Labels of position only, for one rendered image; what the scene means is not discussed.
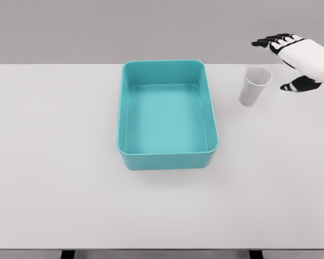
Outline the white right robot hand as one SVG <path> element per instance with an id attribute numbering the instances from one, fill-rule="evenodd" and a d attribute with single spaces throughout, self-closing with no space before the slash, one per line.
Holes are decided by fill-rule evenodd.
<path id="1" fill-rule="evenodd" d="M 299 93 L 316 90 L 324 84 L 324 46 L 316 41 L 293 33 L 279 33 L 257 39 L 251 45 L 267 49 L 301 73 L 301 76 L 281 85 L 281 90 Z"/>

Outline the white paper cup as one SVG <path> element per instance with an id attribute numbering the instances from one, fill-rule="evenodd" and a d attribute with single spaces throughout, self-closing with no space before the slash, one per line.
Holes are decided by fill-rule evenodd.
<path id="1" fill-rule="evenodd" d="M 272 82 L 271 72 L 262 66 L 248 66 L 243 74 L 239 101 L 244 106 L 253 106 L 266 86 Z"/>

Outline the teal plastic basket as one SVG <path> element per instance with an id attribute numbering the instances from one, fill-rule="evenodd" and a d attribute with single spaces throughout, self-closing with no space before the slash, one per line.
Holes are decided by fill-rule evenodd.
<path id="1" fill-rule="evenodd" d="M 123 65 L 117 148 L 128 169 L 204 168 L 218 145 L 204 63 L 135 60 Z"/>

